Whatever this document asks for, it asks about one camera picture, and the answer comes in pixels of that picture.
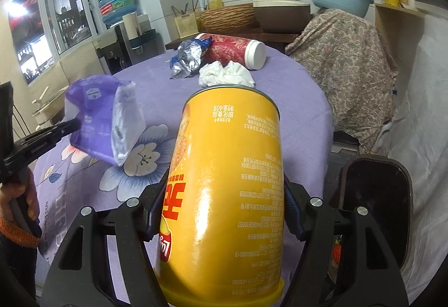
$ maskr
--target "human hand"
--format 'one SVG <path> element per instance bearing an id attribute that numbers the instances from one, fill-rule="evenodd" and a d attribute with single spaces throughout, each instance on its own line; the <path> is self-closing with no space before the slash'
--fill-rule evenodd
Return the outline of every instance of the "human hand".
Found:
<path id="1" fill-rule="evenodd" d="M 33 221 L 39 217 L 39 202 L 37 201 L 37 191 L 34 184 L 33 172 L 28 169 L 28 188 L 20 184 L 18 178 L 11 179 L 1 185 L 0 188 L 0 217 L 15 224 L 13 212 L 10 207 L 10 201 L 25 194 L 28 204 L 28 217 Z"/>

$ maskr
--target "round table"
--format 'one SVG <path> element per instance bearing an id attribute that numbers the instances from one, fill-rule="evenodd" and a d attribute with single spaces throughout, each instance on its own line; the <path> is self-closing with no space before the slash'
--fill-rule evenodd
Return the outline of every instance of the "round table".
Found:
<path id="1" fill-rule="evenodd" d="M 116 208 L 129 197 L 138 197 L 144 187 L 160 180 L 169 166 L 185 101 L 200 90 L 198 76 L 169 79 L 165 53 L 129 67 L 115 76 L 137 85 L 137 100 L 147 130 L 137 144 L 156 142 L 161 153 L 157 169 L 144 177 L 129 177 L 114 167 L 69 145 L 69 137 L 39 158 L 34 169 L 41 209 L 43 236 L 36 281 L 43 283 L 57 247 L 71 222 L 86 205 L 95 210 Z M 322 197 L 326 161 L 333 136 L 332 112 L 326 97 L 300 64 L 272 48 L 258 71 L 251 71 L 257 89 L 279 108 L 284 172 L 292 182 L 304 185 L 310 196 Z M 114 238 L 108 238 L 111 273 L 116 294 L 127 301 Z M 147 244 L 155 262 L 157 238 Z M 302 252 L 302 244 L 285 227 L 282 277 L 286 291 Z"/>

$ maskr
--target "metal bolt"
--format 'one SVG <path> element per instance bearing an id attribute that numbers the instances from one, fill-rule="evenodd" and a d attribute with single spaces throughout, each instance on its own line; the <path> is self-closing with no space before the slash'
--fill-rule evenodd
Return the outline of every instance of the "metal bolt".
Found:
<path id="1" fill-rule="evenodd" d="M 310 199 L 310 203 L 314 207 L 321 207 L 323 202 L 320 198 L 313 197 L 312 199 Z"/>
<path id="2" fill-rule="evenodd" d="M 92 207 L 89 207 L 89 206 L 83 207 L 81 210 L 81 214 L 83 216 L 90 215 L 91 212 L 92 212 Z"/>
<path id="3" fill-rule="evenodd" d="M 126 201 L 126 204 L 128 205 L 128 207 L 135 207 L 138 205 L 138 199 L 136 198 L 132 198 Z"/>
<path id="4" fill-rule="evenodd" d="M 361 216 L 365 216 L 365 215 L 367 215 L 367 214 L 369 213 L 369 211 L 368 211 L 365 207 L 363 207 L 363 206 L 359 206 L 359 207 L 356 209 L 356 211 L 358 211 L 358 213 L 359 213 Z"/>

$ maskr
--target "purple plastic bag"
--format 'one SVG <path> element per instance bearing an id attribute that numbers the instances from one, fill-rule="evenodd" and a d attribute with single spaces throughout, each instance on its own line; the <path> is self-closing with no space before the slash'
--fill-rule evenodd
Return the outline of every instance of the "purple plastic bag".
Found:
<path id="1" fill-rule="evenodd" d="M 135 83 L 112 76 L 91 76 L 71 84 L 66 93 L 66 120 L 77 118 L 81 129 L 70 144 L 91 156 L 121 166 L 145 130 Z"/>

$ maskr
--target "red cylindrical container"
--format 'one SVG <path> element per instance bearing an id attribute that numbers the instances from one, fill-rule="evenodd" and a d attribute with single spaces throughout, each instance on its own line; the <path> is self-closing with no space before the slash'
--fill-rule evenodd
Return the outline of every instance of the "red cylindrical container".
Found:
<path id="1" fill-rule="evenodd" d="M 266 61 L 266 46 L 258 40 L 229 37 L 217 34 L 199 34 L 196 39 L 212 38 L 206 58 L 209 62 L 219 60 L 226 66 L 230 60 L 247 69 L 260 69 Z"/>

